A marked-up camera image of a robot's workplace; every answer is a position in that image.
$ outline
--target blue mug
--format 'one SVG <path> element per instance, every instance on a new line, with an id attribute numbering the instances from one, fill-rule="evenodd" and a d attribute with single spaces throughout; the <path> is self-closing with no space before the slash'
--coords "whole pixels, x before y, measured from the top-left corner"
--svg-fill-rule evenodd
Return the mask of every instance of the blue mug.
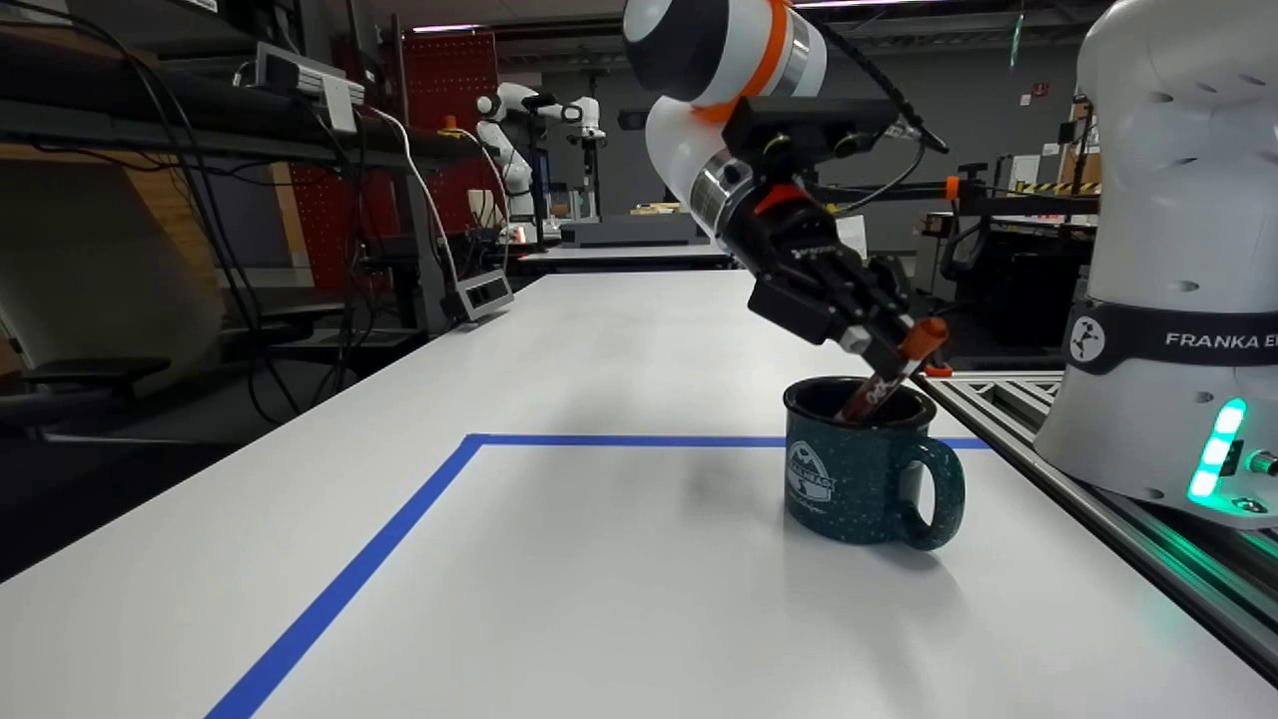
<path id="1" fill-rule="evenodd" d="M 925 436 L 933 404 L 904 387 L 865 422 L 839 422 L 855 387 L 833 376 L 787 387 L 787 510 L 843 544 L 949 544 L 968 479 L 957 456 Z M 921 467 L 933 479 L 932 524 L 918 510 Z"/>

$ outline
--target mug logo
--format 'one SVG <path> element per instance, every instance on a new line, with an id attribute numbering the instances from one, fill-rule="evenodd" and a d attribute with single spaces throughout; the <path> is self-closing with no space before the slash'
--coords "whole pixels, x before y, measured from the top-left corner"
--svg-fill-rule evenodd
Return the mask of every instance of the mug logo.
<path id="1" fill-rule="evenodd" d="M 1072 332 L 1072 356 L 1074 356 L 1074 363 L 1093 363 L 1093 360 L 1103 360 L 1103 356 L 1106 356 L 1106 342 L 1110 342 L 1110 336 L 1106 336 L 1106 327 L 1103 327 L 1098 318 L 1090 318 L 1090 314 L 1078 314 L 1078 318 L 1074 318 L 1074 332 Z"/>
<path id="2" fill-rule="evenodd" d="M 789 475 L 789 492 L 799 494 L 799 504 L 825 507 L 833 499 L 833 479 L 832 479 L 825 464 L 804 440 L 789 448 L 787 475 Z"/>

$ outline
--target mug handle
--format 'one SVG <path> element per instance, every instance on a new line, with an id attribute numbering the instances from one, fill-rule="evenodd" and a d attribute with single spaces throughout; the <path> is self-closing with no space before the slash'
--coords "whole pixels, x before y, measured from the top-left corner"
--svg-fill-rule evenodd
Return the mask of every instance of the mug handle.
<path id="1" fill-rule="evenodd" d="M 921 464 L 932 472 L 933 483 L 933 518 L 921 524 L 918 507 L 905 504 L 904 518 L 905 518 L 905 544 L 918 550 L 933 550 L 944 544 L 956 540 L 957 524 L 961 524 L 961 507 L 968 507 L 968 483 L 961 483 L 961 464 L 957 456 L 938 444 L 938 440 L 918 440 L 905 448 L 905 467 Z"/>

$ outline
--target green light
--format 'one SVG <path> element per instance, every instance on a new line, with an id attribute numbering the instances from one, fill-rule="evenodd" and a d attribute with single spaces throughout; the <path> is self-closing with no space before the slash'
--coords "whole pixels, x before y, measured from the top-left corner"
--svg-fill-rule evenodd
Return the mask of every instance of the green light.
<path id="1" fill-rule="evenodd" d="M 1191 494 L 1206 499 L 1206 494 L 1214 494 L 1219 483 L 1221 483 L 1219 472 L 1197 472 L 1195 483 L 1191 483 Z"/>
<path id="2" fill-rule="evenodd" d="M 1247 399 L 1239 395 L 1214 420 L 1214 436 L 1239 440 L 1243 422 L 1247 422 Z"/>
<path id="3" fill-rule="evenodd" d="M 1221 472 L 1226 458 L 1230 458 L 1230 444 L 1214 436 L 1203 450 L 1203 467 Z"/>

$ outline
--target blue tape line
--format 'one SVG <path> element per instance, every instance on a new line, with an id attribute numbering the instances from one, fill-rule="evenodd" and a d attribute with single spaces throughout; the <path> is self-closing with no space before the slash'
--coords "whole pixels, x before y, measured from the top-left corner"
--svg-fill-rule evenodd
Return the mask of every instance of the blue tape line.
<path id="1" fill-rule="evenodd" d="M 944 440 L 956 450 L 981 450 L 981 440 Z M 393 559 L 409 532 L 459 479 L 480 448 L 787 448 L 784 436 L 468 436 L 437 475 L 363 544 L 363 550 L 302 608 L 287 631 L 245 672 L 245 680 L 206 711 L 213 719 L 249 719 L 287 672 L 321 641 L 363 583 Z"/>
<path id="2" fill-rule="evenodd" d="M 476 458 L 484 444 L 468 436 L 443 467 L 363 544 L 363 550 L 314 593 L 314 601 L 261 656 L 249 673 L 206 711 L 213 719 L 257 716 L 285 673 L 321 641 L 337 613 L 387 563 L 405 536 L 431 510 L 447 483 Z"/>

